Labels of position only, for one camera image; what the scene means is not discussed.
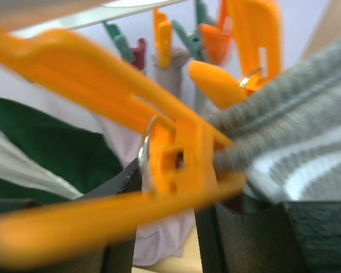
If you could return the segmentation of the pink sock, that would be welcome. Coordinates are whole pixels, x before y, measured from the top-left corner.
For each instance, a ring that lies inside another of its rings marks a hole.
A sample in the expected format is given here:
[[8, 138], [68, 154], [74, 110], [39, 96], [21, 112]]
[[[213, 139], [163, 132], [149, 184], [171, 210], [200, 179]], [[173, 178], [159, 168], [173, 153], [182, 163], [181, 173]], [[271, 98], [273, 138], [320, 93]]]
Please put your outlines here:
[[[107, 146], [118, 157], [123, 167], [119, 176], [124, 177], [124, 174], [130, 172], [129, 167], [137, 165], [142, 136], [99, 115], [95, 115], [95, 119], [102, 129]], [[181, 258], [194, 226], [195, 216], [190, 210], [138, 227], [135, 235], [133, 265], [147, 267], [167, 258]]]

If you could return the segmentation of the teal clothes clip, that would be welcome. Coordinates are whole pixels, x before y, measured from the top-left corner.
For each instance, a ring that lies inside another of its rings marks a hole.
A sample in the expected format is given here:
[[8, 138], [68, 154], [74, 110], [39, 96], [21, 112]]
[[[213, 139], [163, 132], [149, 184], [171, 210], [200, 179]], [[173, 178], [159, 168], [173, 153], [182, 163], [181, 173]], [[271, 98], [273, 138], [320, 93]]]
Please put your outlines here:
[[102, 22], [108, 35], [110, 36], [112, 42], [117, 47], [121, 54], [121, 57], [125, 59], [128, 63], [135, 62], [135, 55], [132, 49], [128, 45], [126, 36], [121, 32], [119, 27], [115, 23], [108, 24], [107, 22]]

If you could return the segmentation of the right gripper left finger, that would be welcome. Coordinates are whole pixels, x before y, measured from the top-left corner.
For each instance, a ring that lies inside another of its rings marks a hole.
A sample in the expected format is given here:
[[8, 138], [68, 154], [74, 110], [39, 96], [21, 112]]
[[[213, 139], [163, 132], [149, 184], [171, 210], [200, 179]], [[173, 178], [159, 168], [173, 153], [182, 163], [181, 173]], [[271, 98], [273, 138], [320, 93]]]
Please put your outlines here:
[[138, 174], [132, 161], [119, 175], [78, 200], [0, 215], [0, 268], [26, 271], [50, 266], [133, 237], [127, 220], [140, 191], [110, 195]]

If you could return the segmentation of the yellow-orange clothes clip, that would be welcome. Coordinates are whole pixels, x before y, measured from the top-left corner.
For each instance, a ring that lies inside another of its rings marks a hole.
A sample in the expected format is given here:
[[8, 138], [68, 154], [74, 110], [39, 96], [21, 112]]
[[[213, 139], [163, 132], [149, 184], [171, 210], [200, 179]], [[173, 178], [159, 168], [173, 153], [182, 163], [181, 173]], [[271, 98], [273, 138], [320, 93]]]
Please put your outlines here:
[[194, 211], [240, 193], [231, 141], [140, 70], [79, 34], [20, 39], [0, 65], [86, 108], [81, 127], [0, 97], [0, 267], [40, 268], [131, 240], [133, 266], [178, 255]]

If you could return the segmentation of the white round clip hanger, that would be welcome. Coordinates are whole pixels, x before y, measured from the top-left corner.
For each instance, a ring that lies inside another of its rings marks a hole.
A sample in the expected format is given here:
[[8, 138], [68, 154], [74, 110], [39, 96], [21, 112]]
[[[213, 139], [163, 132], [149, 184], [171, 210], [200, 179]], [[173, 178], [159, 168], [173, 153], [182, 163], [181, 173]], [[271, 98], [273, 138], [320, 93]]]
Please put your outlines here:
[[99, 24], [101, 22], [107, 22], [139, 13], [144, 13], [154, 8], [174, 5], [176, 3], [180, 3], [181, 1], [182, 0], [111, 1], [86, 11], [13, 31], [13, 34], [21, 38], [31, 38], [45, 30], [52, 28], [76, 30], [79, 28]]

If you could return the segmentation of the grey striped sock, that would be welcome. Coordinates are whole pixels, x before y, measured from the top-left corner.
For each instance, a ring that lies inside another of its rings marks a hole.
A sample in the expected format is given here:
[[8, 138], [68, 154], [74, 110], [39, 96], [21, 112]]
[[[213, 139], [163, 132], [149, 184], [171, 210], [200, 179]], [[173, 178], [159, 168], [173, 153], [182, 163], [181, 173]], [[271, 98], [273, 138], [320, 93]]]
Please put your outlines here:
[[341, 38], [207, 121], [234, 142], [215, 169], [244, 171], [248, 194], [341, 201]]

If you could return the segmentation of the dark green sock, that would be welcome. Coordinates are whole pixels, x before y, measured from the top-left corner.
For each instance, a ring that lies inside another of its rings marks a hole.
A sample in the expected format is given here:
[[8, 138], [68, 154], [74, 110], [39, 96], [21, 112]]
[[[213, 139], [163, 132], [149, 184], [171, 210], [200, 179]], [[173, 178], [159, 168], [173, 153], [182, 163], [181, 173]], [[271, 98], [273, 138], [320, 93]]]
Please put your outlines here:
[[[0, 98], [0, 131], [30, 159], [69, 182], [83, 195], [122, 171], [118, 158], [101, 134], [71, 126], [4, 98]], [[0, 179], [0, 199], [25, 198], [43, 204], [70, 200]]]

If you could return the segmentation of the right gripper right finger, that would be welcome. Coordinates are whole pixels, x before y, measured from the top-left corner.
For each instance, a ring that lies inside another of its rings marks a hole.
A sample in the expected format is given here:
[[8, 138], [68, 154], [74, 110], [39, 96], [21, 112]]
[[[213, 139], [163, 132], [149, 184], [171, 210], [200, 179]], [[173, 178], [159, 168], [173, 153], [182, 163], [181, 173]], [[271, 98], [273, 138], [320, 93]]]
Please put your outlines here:
[[341, 201], [243, 194], [195, 218], [204, 272], [341, 272]]

